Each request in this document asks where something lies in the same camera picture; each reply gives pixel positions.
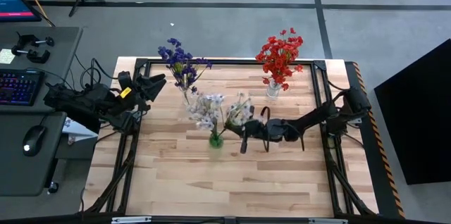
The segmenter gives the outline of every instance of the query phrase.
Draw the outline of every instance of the rgb keyboard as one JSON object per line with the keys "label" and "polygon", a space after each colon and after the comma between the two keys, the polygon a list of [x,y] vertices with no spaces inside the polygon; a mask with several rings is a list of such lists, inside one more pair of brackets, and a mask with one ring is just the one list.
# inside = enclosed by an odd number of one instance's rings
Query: rgb keyboard
{"label": "rgb keyboard", "polygon": [[0,69],[0,105],[32,106],[43,78],[43,72]]}

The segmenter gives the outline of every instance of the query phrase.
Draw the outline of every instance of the green vase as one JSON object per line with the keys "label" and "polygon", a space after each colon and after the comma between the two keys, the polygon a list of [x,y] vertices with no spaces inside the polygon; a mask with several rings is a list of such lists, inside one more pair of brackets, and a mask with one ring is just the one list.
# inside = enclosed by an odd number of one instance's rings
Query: green vase
{"label": "green vase", "polygon": [[224,145],[224,138],[217,132],[211,132],[209,142],[211,148],[220,149]]}

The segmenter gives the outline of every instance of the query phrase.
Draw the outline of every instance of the computer monitor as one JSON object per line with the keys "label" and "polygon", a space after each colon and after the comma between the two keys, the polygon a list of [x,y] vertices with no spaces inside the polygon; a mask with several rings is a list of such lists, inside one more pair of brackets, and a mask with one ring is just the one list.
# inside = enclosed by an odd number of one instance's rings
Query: computer monitor
{"label": "computer monitor", "polygon": [[0,0],[0,23],[41,20],[39,13],[26,0]]}

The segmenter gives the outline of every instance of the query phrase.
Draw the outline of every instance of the black mouse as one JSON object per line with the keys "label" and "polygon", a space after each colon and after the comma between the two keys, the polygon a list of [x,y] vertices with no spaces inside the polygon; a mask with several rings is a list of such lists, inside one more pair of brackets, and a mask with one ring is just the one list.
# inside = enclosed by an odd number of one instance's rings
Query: black mouse
{"label": "black mouse", "polygon": [[47,128],[42,125],[35,125],[28,130],[22,145],[23,154],[25,156],[35,156],[39,153],[46,129]]}

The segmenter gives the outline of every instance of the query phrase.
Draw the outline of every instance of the wooden tabletop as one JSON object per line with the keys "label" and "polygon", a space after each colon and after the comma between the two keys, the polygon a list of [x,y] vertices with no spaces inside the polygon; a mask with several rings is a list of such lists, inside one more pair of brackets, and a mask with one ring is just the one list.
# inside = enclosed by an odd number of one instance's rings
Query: wooden tabletop
{"label": "wooden tabletop", "polygon": [[[132,73],[135,60],[119,57],[115,75],[122,70]],[[326,65],[331,82],[349,87],[343,60],[326,60]],[[197,130],[187,119],[182,93],[168,69],[153,65],[151,75],[160,73],[166,74],[168,82],[142,121],[128,215],[333,216],[318,125],[305,132],[305,151],[298,141],[271,143],[266,153],[261,140],[249,139],[247,153],[240,154],[241,140],[231,132],[223,134],[222,149],[210,149],[209,132]],[[214,65],[195,85],[201,92],[224,94],[224,106],[236,101],[238,91],[245,92],[251,96],[256,113],[269,106],[272,118],[299,118],[316,107],[309,68],[289,78],[289,90],[281,91],[276,100],[266,96],[262,76],[261,66]],[[320,75],[319,80],[325,100]],[[331,90],[333,96],[338,93]],[[348,131],[361,140],[359,130],[349,127]],[[111,128],[106,128],[100,137],[110,132]],[[87,207],[111,180],[119,137],[108,137],[96,146],[84,193]],[[378,212],[364,150],[346,137],[341,147],[350,184],[366,205]],[[345,211],[339,185],[338,193]]]}

